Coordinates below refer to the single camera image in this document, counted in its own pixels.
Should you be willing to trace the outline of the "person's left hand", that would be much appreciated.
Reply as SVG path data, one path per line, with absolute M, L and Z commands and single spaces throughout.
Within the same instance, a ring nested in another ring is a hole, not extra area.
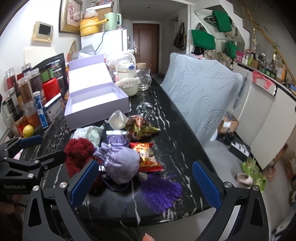
M 22 206 L 14 206 L 14 203 L 19 203 L 22 197 L 22 195 L 1 195 L 1 215 L 21 215 L 24 212 L 24 208 Z

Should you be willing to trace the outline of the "person's right hand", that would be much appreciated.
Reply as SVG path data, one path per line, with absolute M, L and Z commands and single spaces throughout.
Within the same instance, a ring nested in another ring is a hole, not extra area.
M 148 233 L 145 233 L 142 241 L 156 241 L 151 235 L 149 235 Z

